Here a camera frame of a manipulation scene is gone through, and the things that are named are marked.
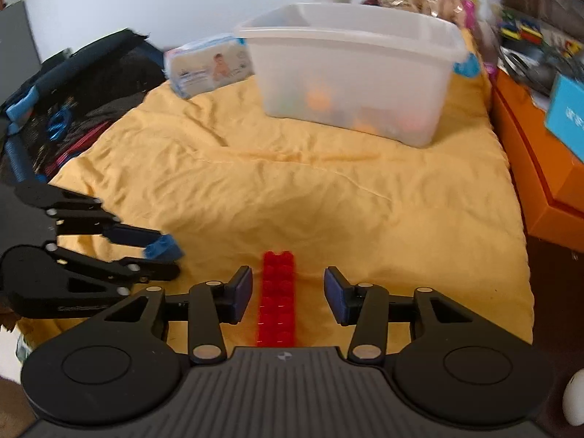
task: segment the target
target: plastic storage bin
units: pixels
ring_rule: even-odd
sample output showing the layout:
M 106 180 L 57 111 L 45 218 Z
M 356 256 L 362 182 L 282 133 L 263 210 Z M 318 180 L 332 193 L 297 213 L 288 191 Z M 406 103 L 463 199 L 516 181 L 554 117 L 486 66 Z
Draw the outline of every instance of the plastic storage bin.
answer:
M 285 6 L 236 29 L 271 116 L 427 145 L 453 63 L 468 51 L 438 18 L 342 3 Z

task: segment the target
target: baby image on package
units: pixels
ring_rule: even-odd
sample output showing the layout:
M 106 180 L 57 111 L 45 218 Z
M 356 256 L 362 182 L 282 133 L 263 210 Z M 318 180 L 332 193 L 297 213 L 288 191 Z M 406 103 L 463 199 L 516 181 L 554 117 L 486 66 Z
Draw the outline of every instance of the baby image on package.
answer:
M 168 51 L 164 69 L 183 99 L 244 80 L 253 74 L 245 41 L 223 34 Z

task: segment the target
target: white egg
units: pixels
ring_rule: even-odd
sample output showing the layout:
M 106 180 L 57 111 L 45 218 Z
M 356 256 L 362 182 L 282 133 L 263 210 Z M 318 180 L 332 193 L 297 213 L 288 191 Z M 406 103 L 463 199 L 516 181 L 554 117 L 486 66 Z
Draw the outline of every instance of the white egg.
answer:
M 569 424 L 572 426 L 584 424 L 584 369 L 576 372 L 568 382 L 562 408 Z

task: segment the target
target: yellow blanket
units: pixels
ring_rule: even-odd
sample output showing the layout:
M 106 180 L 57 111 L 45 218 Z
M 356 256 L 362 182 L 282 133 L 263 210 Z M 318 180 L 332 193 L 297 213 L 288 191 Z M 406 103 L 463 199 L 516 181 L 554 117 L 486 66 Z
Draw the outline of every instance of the yellow blanket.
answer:
M 228 347 L 255 343 L 266 250 L 296 257 L 300 346 L 348 347 L 352 328 L 335 323 L 323 295 L 329 265 L 392 294 L 436 288 L 531 341 L 522 219 L 482 90 L 480 77 L 454 76 L 432 145 L 416 149 L 269 118 L 253 78 L 191 100 L 163 84 L 54 184 L 100 197 L 126 223 L 171 233 L 186 256 L 168 294 L 251 266 L 256 288 L 242 323 L 223 325 Z M 99 237 L 61 244 L 104 260 L 137 254 Z M 20 328 L 38 345 L 74 323 Z M 403 326 L 390 325 L 389 351 L 409 341 Z M 171 324 L 169 344 L 185 351 L 185 324 Z

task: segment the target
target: orange drawer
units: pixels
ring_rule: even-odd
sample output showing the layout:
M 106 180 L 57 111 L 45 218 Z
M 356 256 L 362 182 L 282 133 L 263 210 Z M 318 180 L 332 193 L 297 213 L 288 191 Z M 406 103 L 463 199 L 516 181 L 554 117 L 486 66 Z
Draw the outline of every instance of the orange drawer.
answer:
M 584 212 L 584 164 L 545 128 L 545 113 L 533 105 L 527 89 L 503 71 L 499 71 L 496 87 L 522 128 L 551 196 Z
M 522 125 L 498 90 L 494 91 L 491 119 L 511 164 L 527 233 L 584 252 L 584 214 L 554 199 Z

